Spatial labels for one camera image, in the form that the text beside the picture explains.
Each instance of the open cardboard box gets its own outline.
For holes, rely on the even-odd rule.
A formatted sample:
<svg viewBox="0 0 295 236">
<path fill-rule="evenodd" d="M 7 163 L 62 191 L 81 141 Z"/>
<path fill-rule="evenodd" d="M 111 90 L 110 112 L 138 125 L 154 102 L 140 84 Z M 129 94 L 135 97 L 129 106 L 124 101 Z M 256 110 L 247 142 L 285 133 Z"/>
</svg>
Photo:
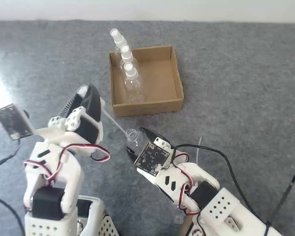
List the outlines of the open cardboard box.
<svg viewBox="0 0 295 236">
<path fill-rule="evenodd" d="M 129 103 L 124 75 L 119 69 L 120 55 L 109 53 L 112 105 L 115 116 L 146 115 L 178 111 L 182 108 L 183 90 L 172 46 L 132 50 L 144 81 L 145 102 Z"/>
</svg>

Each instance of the circuit board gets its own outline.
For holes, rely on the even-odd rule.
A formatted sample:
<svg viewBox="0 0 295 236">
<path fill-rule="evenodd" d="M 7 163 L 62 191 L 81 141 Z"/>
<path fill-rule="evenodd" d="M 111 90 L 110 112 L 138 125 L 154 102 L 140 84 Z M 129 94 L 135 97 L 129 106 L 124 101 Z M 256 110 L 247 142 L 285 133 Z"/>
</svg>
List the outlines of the circuit board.
<svg viewBox="0 0 295 236">
<path fill-rule="evenodd" d="M 19 110 L 14 104 L 0 109 L 0 123 L 13 140 L 33 134 L 24 111 Z"/>
<path fill-rule="evenodd" d="M 134 165 L 151 175 L 156 176 L 169 155 L 169 152 L 155 144 L 149 143 L 142 151 Z"/>
</svg>

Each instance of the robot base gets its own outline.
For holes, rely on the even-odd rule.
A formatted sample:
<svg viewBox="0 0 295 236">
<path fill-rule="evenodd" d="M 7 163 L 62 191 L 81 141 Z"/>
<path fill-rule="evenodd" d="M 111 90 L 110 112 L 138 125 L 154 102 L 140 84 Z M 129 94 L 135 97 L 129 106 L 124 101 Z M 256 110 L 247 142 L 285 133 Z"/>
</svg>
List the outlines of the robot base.
<svg viewBox="0 0 295 236">
<path fill-rule="evenodd" d="M 61 220 L 48 220 L 25 215 L 27 236 L 119 236 L 110 216 L 104 211 L 104 203 L 99 198 L 79 196 L 79 200 L 90 201 L 88 216 L 78 216 L 75 207 Z"/>
</svg>

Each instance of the clear plastic bottle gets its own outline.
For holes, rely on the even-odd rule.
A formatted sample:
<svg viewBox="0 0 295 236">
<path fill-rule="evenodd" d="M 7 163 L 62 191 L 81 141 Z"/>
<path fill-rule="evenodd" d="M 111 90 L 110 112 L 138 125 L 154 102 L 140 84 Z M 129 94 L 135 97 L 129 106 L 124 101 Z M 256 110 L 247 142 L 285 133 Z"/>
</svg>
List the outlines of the clear plastic bottle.
<svg viewBox="0 0 295 236">
<path fill-rule="evenodd" d="M 141 154 L 149 142 L 149 139 L 144 132 L 135 129 L 128 129 L 126 131 L 126 138 L 128 139 L 128 148 L 133 150 L 134 154 L 137 156 Z"/>
<path fill-rule="evenodd" d="M 133 66 L 139 71 L 139 64 L 137 62 L 137 60 L 134 58 L 134 56 L 132 55 L 132 52 L 130 50 L 130 46 L 128 44 L 122 46 L 121 48 L 121 60 L 120 60 L 120 70 L 122 72 L 124 71 L 124 65 L 127 62 L 131 62 L 133 64 Z"/>
<path fill-rule="evenodd" d="M 115 42 L 115 54 L 120 54 L 121 48 L 127 44 L 127 40 L 123 37 L 123 35 L 119 32 L 118 29 L 112 29 L 110 31 L 111 37 L 113 37 Z"/>
<path fill-rule="evenodd" d="M 143 79 L 131 62 L 124 64 L 125 87 L 130 103 L 144 102 Z"/>
</svg>

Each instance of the cable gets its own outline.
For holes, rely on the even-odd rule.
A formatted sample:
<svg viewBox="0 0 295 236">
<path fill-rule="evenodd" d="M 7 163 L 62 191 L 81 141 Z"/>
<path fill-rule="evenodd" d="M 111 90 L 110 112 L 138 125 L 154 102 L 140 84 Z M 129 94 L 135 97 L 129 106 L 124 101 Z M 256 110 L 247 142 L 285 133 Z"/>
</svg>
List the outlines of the cable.
<svg viewBox="0 0 295 236">
<path fill-rule="evenodd" d="M 20 149 L 20 146 L 21 146 L 21 140 L 18 139 L 18 145 L 16 146 L 15 151 L 14 151 L 12 154 L 10 154 L 8 157 L 6 157 L 6 158 L 4 158 L 4 159 L 1 159 L 1 160 L 0 160 L 0 165 L 4 164 L 6 161 L 8 161 L 8 160 L 10 160 L 12 157 L 14 157 L 14 156 L 18 153 L 18 151 L 19 151 L 19 149 Z"/>
<path fill-rule="evenodd" d="M 230 161 L 228 160 L 227 156 L 222 153 L 221 151 L 217 150 L 217 149 L 213 149 L 213 148 L 210 148 L 210 147 L 205 147 L 205 146 L 200 146 L 200 145 L 195 145 L 195 144 L 180 144 L 180 145 L 177 145 L 174 147 L 174 151 L 173 151 L 173 155 L 172 155 L 172 160 L 171 160 L 171 163 L 174 162 L 174 159 L 175 159 L 175 154 L 176 154 L 176 150 L 177 148 L 180 148 L 180 147 L 193 147 L 193 148 L 201 148 L 201 149 L 205 149 L 205 150 L 209 150 L 209 151 L 213 151 L 213 152 L 216 152 L 218 154 L 220 154 L 226 161 L 227 163 L 227 166 L 228 166 L 228 169 L 230 170 L 230 173 L 231 173 L 231 176 L 232 176 L 232 179 L 234 181 L 234 184 L 239 192 L 239 194 L 241 195 L 242 199 L 244 200 L 246 206 L 248 207 L 248 209 L 251 211 L 251 213 L 253 213 L 258 219 L 260 219 L 260 217 L 257 215 L 257 213 L 253 210 L 253 208 L 251 207 L 250 203 L 248 202 L 248 200 L 246 199 L 243 191 L 241 190 L 241 187 L 239 186 L 238 182 L 237 182 L 237 179 L 235 177 L 235 174 L 233 172 L 233 169 L 232 169 L 232 166 L 230 164 Z"/>
<path fill-rule="evenodd" d="M 178 153 L 176 156 L 175 156 L 175 159 L 177 158 L 177 157 L 179 157 L 179 156 L 186 156 L 186 160 L 185 160 L 185 162 L 188 162 L 189 161 L 189 155 L 188 155 L 188 153 L 187 152 L 181 152 L 181 153 Z"/>
<path fill-rule="evenodd" d="M 270 227 L 271 227 L 271 225 L 272 225 L 272 222 L 273 222 L 274 218 L 276 217 L 276 215 L 277 215 L 277 213 L 279 212 L 279 210 L 281 209 L 283 203 L 284 203 L 285 200 L 287 199 L 287 196 L 288 196 L 289 193 L 291 192 L 291 189 L 292 189 L 294 183 L 295 183 L 295 174 L 294 174 L 294 176 L 293 176 L 293 178 L 292 178 L 292 181 L 290 182 L 289 186 L 287 187 L 287 189 L 286 189 L 285 192 L 283 193 L 282 198 L 281 198 L 281 200 L 279 201 L 278 205 L 275 207 L 274 211 L 272 212 L 272 214 L 271 214 L 269 220 L 267 220 L 267 222 L 266 222 L 266 224 L 265 224 L 265 225 L 266 225 L 266 228 L 265 228 L 265 234 L 264 234 L 264 236 L 267 236 L 268 231 L 269 231 L 269 229 L 270 229 Z"/>
<path fill-rule="evenodd" d="M 187 191 L 187 195 L 188 193 L 190 193 L 190 189 L 191 187 L 189 186 L 188 183 L 184 183 L 181 187 L 181 191 L 180 191 L 180 195 L 179 195 L 179 202 L 178 202 L 178 208 L 180 210 L 183 210 L 183 212 L 186 214 L 186 215 L 197 215 L 200 213 L 200 211 L 190 211 L 190 212 L 187 212 L 187 208 L 186 207 L 181 207 L 182 205 L 182 202 L 183 202 L 183 194 L 186 193 L 185 191 Z"/>
<path fill-rule="evenodd" d="M 0 203 L 2 205 L 4 205 L 6 208 L 8 208 L 10 210 L 10 212 L 14 215 L 14 217 L 16 218 L 18 225 L 20 227 L 20 230 L 22 232 L 22 235 L 25 236 L 25 230 L 21 221 L 21 218 L 19 217 L 18 213 L 16 213 L 15 209 L 13 209 L 13 207 L 11 207 L 8 203 L 6 203 L 5 201 L 0 199 Z"/>
<path fill-rule="evenodd" d="M 46 174 L 43 176 L 46 179 L 46 185 L 47 186 L 51 185 L 51 181 L 48 181 L 47 179 L 52 175 L 52 172 L 48 169 L 47 166 L 45 166 L 44 164 L 41 164 L 40 162 L 32 161 L 32 160 L 25 161 L 24 165 L 32 165 L 32 166 L 36 166 L 36 167 L 40 167 L 40 168 L 44 169 Z"/>
<path fill-rule="evenodd" d="M 199 227 L 200 227 L 201 230 L 202 230 L 202 234 L 203 234 L 203 236 L 207 236 L 207 234 L 206 234 L 204 228 L 200 225 L 200 222 L 199 222 L 199 216 L 200 216 L 200 214 L 197 216 L 197 223 L 198 223 Z"/>
<path fill-rule="evenodd" d="M 108 161 L 110 159 L 110 153 L 103 147 L 99 146 L 99 145 L 95 145 L 95 144 L 69 144 L 67 146 L 65 146 L 62 151 L 60 152 L 60 155 L 59 155 L 59 160 L 58 160 L 58 166 L 57 166 L 57 169 L 56 171 L 50 176 L 47 178 L 47 180 L 49 182 L 53 181 L 58 172 L 60 171 L 61 167 L 62 167 L 62 162 L 61 162 L 61 159 L 62 159 L 62 156 L 63 154 L 65 153 L 65 151 L 67 151 L 69 148 L 71 147 L 79 147 L 79 148 L 94 148 L 94 149 L 98 149 L 100 150 L 101 152 L 105 153 L 106 156 L 102 159 L 99 159 L 99 160 L 96 160 L 94 159 L 93 157 L 91 157 L 94 161 L 97 161 L 97 162 L 104 162 L 104 161 Z"/>
</svg>

